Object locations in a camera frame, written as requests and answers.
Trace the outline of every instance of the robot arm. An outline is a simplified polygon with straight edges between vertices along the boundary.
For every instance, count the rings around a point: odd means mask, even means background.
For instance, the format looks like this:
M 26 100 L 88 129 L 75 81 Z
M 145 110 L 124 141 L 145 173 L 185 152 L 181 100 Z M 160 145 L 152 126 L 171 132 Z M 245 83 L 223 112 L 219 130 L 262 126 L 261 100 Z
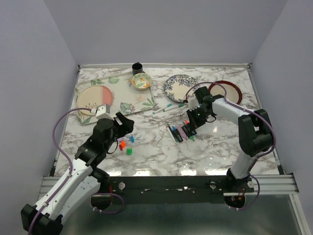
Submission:
M 239 144 L 242 150 L 235 164 L 227 172 L 228 186 L 236 185 L 249 176 L 258 156 L 273 145 L 272 132 L 257 117 L 261 116 L 270 124 L 267 112 L 262 109 L 238 109 L 230 105 L 229 101 L 226 102 L 222 95 L 212 96 L 206 87 L 198 88 L 195 95 L 196 98 L 190 98 L 188 102 L 187 114 L 191 130 L 204 125 L 209 116 L 215 115 L 221 115 L 239 127 Z
M 32 228 L 33 235 L 58 235 L 68 216 L 87 198 L 99 191 L 102 184 L 107 184 L 109 175 L 98 169 L 111 145 L 118 138 L 131 133 L 134 121 L 125 118 L 121 113 L 116 114 L 117 120 L 107 115 L 106 108 L 97 110 L 97 124 L 92 135 L 79 147 L 72 164 L 72 173 L 68 169 L 56 185 L 34 206 L 27 204 L 21 211 L 23 228 L 28 231 L 31 222 L 36 219 Z

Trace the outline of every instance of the green block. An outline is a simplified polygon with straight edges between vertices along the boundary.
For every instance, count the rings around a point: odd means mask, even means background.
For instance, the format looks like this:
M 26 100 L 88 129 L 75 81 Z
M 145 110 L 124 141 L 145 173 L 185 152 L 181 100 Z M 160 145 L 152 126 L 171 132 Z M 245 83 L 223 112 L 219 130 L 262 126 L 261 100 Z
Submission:
M 133 153 L 133 149 L 132 148 L 128 148 L 127 150 L 126 150 L 126 154 L 127 155 L 131 155 Z

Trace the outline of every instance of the leaf pattern placemat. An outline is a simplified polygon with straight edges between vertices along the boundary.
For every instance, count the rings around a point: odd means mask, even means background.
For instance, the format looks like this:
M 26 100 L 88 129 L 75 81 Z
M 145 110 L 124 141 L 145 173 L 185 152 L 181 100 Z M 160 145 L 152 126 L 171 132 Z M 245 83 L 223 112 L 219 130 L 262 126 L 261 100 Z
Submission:
M 77 83 L 75 86 L 75 100 L 77 101 L 80 93 L 86 88 L 94 85 L 103 85 L 109 88 L 113 95 L 113 104 L 110 106 L 112 116 L 115 116 L 117 112 L 127 115 L 153 108 L 155 99 L 151 88 L 149 87 L 144 91 L 136 89 L 131 82 L 132 76 L 132 72 L 126 72 L 115 76 Z M 96 108 L 101 105 L 100 103 L 92 103 L 86 107 Z M 97 122 L 95 116 L 88 116 L 79 111 L 77 112 L 77 120 L 82 125 Z

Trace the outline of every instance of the silver floor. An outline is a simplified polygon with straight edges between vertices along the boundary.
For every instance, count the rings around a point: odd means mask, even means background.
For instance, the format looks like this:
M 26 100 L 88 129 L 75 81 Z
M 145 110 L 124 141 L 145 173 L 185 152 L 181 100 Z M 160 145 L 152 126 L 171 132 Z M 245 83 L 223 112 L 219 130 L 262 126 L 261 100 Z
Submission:
M 127 205 L 115 215 L 85 202 L 61 235 L 300 235 L 288 195 L 261 195 L 245 211 L 219 204 Z

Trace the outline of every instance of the blue floral plate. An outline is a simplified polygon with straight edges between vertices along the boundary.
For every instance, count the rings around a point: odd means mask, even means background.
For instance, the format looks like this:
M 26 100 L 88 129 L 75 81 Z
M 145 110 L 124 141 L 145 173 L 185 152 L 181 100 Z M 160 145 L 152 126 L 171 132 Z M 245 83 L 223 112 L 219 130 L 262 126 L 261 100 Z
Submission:
M 189 75 L 177 74 L 166 80 L 164 91 L 171 100 L 182 103 L 187 91 L 197 83 L 197 80 Z M 190 96 L 194 96 L 194 93 L 190 92 L 188 97 Z

